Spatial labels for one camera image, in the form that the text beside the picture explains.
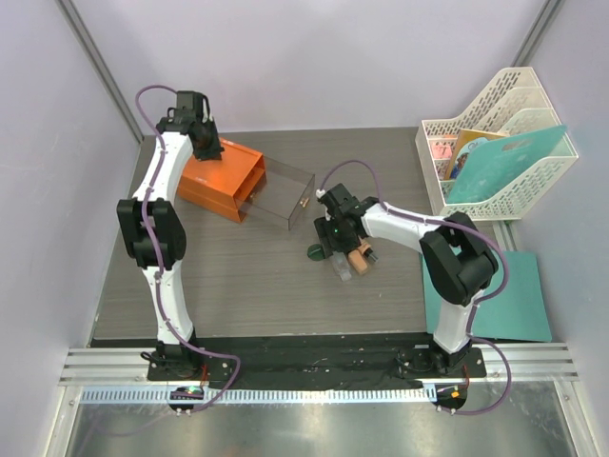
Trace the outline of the clear plastic tube bottle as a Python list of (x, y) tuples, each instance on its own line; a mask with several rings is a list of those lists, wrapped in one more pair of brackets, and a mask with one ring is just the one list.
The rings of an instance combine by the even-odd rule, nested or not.
[(334, 252), (330, 257), (330, 263), (343, 282), (349, 281), (352, 278), (351, 266), (344, 253)]

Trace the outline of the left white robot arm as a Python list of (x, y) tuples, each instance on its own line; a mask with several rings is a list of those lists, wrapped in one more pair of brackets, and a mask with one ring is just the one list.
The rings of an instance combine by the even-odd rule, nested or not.
[(187, 162), (218, 159), (224, 150), (207, 97), (193, 90), (173, 94), (174, 105), (148, 123), (155, 147), (142, 182), (116, 209), (127, 254), (144, 274), (156, 314), (155, 348), (142, 354), (151, 380), (190, 380), (203, 368), (182, 282), (187, 235), (174, 202)]

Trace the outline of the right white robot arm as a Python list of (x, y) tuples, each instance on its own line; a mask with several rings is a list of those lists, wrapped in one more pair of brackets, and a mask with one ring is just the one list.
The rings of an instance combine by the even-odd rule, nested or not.
[(376, 197), (360, 201), (342, 184), (318, 189), (316, 198), (325, 208), (314, 225), (326, 258), (347, 255), (367, 238), (388, 240), (422, 256), (441, 297), (425, 371), (454, 374), (471, 349), (478, 304), (499, 271), (491, 241), (462, 212), (441, 218), (398, 209)]

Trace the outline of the orange drawer organizer box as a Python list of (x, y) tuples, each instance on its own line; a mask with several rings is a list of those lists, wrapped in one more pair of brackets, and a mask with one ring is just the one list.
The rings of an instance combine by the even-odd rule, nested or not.
[(259, 183), (265, 172), (264, 155), (225, 138), (221, 160), (191, 157), (182, 172), (177, 195), (228, 220), (242, 223), (236, 200)]

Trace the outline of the peach foundation bottle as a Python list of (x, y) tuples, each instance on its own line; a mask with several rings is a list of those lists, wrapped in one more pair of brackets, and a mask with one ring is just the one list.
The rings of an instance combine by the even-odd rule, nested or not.
[(347, 260), (350, 266), (353, 267), (359, 275), (364, 275), (370, 270), (370, 266), (364, 256), (357, 249), (354, 249), (347, 254)]

